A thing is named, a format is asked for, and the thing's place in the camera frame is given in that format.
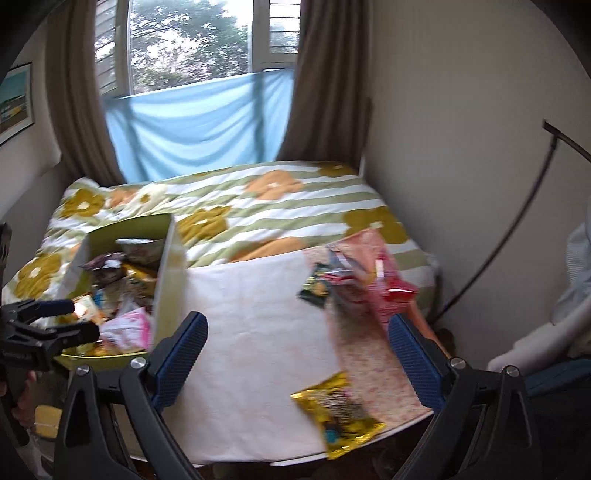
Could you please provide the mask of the person's left hand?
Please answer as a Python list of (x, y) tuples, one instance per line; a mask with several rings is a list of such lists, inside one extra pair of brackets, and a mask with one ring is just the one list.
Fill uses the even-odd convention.
[(29, 371), (25, 380), (24, 390), (16, 401), (16, 406), (12, 409), (12, 416), (25, 429), (34, 425), (35, 406), (31, 393), (31, 386), (36, 382), (36, 373)]

